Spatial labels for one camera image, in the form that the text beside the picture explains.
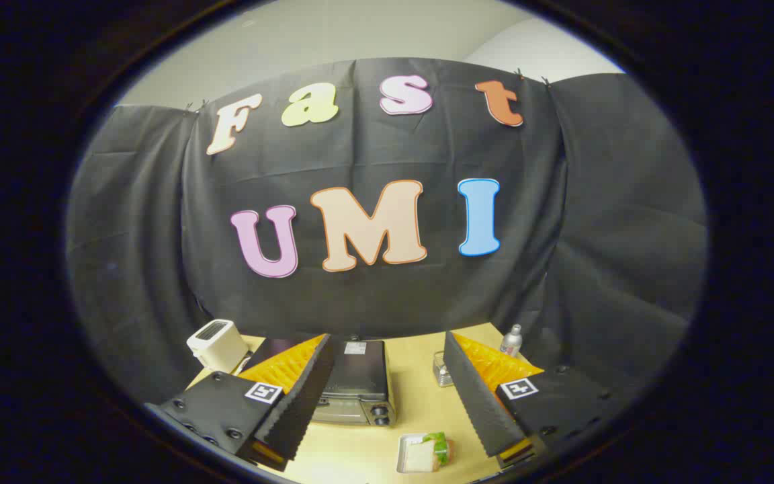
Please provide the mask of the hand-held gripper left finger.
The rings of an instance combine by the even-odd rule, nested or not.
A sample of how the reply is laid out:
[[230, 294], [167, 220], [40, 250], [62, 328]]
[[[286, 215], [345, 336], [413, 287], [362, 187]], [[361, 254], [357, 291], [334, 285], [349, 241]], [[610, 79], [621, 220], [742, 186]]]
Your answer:
[[164, 423], [212, 452], [283, 471], [334, 367], [328, 334], [295, 344], [239, 376], [214, 371], [159, 405]]

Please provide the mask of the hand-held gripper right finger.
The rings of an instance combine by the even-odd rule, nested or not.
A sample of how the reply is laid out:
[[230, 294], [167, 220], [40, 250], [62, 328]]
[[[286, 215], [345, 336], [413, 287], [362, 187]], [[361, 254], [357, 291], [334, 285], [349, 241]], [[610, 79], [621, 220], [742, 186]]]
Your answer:
[[537, 445], [563, 450], [621, 410], [620, 392], [581, 372], [544, 370], [453, 331], [443, 361], [483, 450], [503, 465]]

